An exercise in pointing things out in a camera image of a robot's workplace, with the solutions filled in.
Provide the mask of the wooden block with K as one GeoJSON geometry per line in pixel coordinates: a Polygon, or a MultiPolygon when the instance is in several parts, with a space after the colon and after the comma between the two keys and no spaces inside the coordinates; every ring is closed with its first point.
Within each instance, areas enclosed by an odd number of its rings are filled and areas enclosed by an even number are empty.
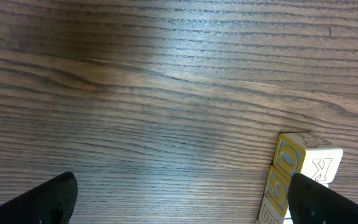
{"type": "Polygon", "coordinates": [[[278,136],[273,165],[288,179],[301,173],[320,184],[331,183],[344,151],[313,133],[281,133],[278,136]]]}

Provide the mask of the wooden block with pretzel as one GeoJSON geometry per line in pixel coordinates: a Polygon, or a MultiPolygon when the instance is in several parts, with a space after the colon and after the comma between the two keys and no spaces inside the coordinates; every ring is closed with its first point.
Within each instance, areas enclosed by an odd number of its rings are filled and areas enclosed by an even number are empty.
{"type": "Polygon", "coordinates": [[[255,224],[293,224],[291,218],[284,218],[275,209],[270,200],[264,195],[255,224]]]}

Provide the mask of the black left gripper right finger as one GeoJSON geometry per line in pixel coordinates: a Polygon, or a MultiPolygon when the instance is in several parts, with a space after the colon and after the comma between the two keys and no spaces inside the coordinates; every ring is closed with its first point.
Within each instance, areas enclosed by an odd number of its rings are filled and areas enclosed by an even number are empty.
{"type": "Polygon", "coordinates": [[[358,224],[358,204],[296,173],[288,188],[294,224],[358,224]]]}

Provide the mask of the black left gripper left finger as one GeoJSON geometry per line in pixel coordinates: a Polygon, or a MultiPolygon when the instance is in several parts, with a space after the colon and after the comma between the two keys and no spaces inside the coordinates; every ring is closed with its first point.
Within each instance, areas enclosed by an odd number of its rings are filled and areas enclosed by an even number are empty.
{"type": "Polygon", "coordinates": [[[78,196],[72,172],[64,172],[0,205],[1,224],[68,224],[78,196]]]}

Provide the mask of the wooden block with umbrella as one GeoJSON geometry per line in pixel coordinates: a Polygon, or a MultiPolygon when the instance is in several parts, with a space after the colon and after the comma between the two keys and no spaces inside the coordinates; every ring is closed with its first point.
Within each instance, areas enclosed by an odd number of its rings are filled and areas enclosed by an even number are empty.
{"type": "Polygon", "coordinates": [[[268,170],[264,195],[284,218],[291,218],[288,203],[289,185],[290,180],[287,179],[275,166],[271,165],[268,170]]]}

